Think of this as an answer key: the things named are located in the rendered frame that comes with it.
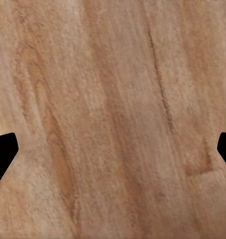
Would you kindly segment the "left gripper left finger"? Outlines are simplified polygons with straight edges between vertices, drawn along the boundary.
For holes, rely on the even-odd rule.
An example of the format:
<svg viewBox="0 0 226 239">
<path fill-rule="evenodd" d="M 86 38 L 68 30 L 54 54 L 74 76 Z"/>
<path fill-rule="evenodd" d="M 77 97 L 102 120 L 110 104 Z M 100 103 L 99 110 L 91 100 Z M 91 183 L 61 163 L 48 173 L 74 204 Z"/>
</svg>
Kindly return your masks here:
<svg viewBox="0 0 226 239">
<path fill-rule="evenodd" d="M 0 180 L 18 152 L 16 135 L 11 132 L 0 135 Z"/>
</svg>

